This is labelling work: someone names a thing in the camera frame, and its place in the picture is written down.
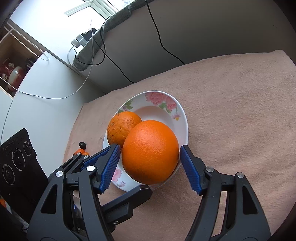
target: plate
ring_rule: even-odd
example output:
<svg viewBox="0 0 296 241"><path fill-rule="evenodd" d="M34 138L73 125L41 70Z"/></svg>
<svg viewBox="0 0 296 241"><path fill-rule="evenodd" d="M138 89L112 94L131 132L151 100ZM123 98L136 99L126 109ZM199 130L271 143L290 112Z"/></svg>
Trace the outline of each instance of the plate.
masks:
<svg viewBox="0 0 296 241"><path fill-rule="evenodd" d="M175 133L179 148L188 144L188 123L185 112L180 103L170 94L162 91L146 91L140 93L124 103L114 115L123 111L135 112L143 121L155 120L166 124ZM106 131L103 149L108 146ZM181 162L178 160L175 170L166 181L149 185L150 188L154 190L166 183L176 173L180 164ZM122 166L121 156L113 175L112 183L126 192L136 186L142 185L125 172Z"/></svg>

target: white plate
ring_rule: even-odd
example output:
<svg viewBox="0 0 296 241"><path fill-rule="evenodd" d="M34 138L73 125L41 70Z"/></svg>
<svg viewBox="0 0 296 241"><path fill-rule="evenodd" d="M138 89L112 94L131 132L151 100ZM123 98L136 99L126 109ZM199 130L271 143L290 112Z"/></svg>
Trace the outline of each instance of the white plate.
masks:
<svg viewBox="0 0 296 241"><path fill-rule="evenodd" d="M135 112L143 121L155 120L166 124L175 133L179 143L179 148L188 144L188 123L185 112L179 102L171 95L162 91L143 92L124 103L115 115L123 111ZM106 131L103 141L103 149L108 146L109 143ZM150 188L156 189L166 183L178 170L180 164L181 162L178 160L175 170L166 181L150 185ZM125 172L122 166L121 156L113 175L112 183L126 192L138 185L141 185L141 183L132 179Z"/></svg>

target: flower print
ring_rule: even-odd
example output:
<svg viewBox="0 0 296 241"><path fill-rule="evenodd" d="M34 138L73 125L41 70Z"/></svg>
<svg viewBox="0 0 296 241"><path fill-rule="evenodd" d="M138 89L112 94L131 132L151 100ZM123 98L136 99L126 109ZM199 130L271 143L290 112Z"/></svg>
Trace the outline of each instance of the flower print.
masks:
<svg viewBox="0 0 296 241"><path fill-rule="evenodd" d="M121 170L119 168L116 168L115 172L114 172L114 175L112 177L112 181L113 182L117 182L118 181L118 178L121 177Z"/></svg>
<svg viewBox="0 0 296 241"><path fill-rule="evenodd" d="M154 105L161 104L166 99L166 95L159 92L147 92L145 97L147 101L151 101Z"/></svg>
<svg viewBox="0 0 296 241"><path fill-rule="evenodd" d="M181 117L181 115L178 113L173 115L173 119L176 119L177 121L179 120L179 117Z"/></svg>
<svg viewBox="0 0 296 241"><path fill-rule="evenodd" d="M166 103L167 109L169 111L172 111L173 109L175 109L177 107L176 102L172 98L170 98L169 96L166 97L165 103Z"/></svg>
<svg viewBox="0 0 296 241"><path fill-rule="evenodd" d="M117 186L122 188L122 187L124 187L125 184L126 184L125 182L120 182L120 183L117 183Z"/></svg>

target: shelf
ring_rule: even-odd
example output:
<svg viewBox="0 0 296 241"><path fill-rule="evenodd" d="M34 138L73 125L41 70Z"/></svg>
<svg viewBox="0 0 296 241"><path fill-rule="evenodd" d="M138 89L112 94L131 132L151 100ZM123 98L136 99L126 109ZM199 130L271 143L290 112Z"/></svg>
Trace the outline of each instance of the shelf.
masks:
<svg viewBox="0 0 296 241"><path fill-rule="evenodd" d="M35 54L40 56L42 53L37 50L34 46L32 46L29 42L27 42L24 38L22 38L18 33L16 33L13 29L7 26L7 30L3 30L0 34L2 39L0 40L0 66L3 62L9 58L10 63L14 63L14 66L20 66L27 73L27 63L26 60L28 58L34 58L37 60L37 57L32 54L25 46L23 46L17 39L15 39L10 32L16 36L23 44L25 44L29 49L31 49ZM15 92L8 88L8 84L5 83L2 79L0 79L0 91L7 92L10 96L14 96Z"/></svg>

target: textured blue pad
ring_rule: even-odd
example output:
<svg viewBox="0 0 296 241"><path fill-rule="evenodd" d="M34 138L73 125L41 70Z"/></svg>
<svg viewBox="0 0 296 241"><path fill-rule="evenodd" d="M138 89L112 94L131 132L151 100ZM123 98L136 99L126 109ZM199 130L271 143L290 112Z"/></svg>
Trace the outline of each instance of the textured blue pad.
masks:
<svg viewBox="0 0 296 241"><path fill-rule="evenodd" d="M104 156L104 155L106 155L108 153L109 149L110 148L108 148L107 150L105 150L104 152L100 153L99 155L94 156L91 159L89 159L88 161L86 161L84 163L83 167L81 168L81 170L83 170L84 168L86 168L86 167L88 167L90 165L94 165L97 162L97 160L99 159L100 156Z"/></svg>
<svg viewBox="0 0 296 241"><path fill-rule="evenodd" d="M196 191L197 194L201 194L202 187L200 185L200 176L191 158L189 157L188 153L186 152L183 146L180 148L180 160L182 162L182 165L184 167L185 173L190 182L192 190Z"/></svg>
<svg viewBox="0 0 296 241"><path fill-rule="evenodd" d="M120 159L120 153L121 153L121 148L119 145L117 145L112 155L110 156L108 163L104 168L104 171L102 172L101 184L99 187L99 191L101 193L104 193L104 191L109 188L109 185L111 183L118 161Z"/></svg>

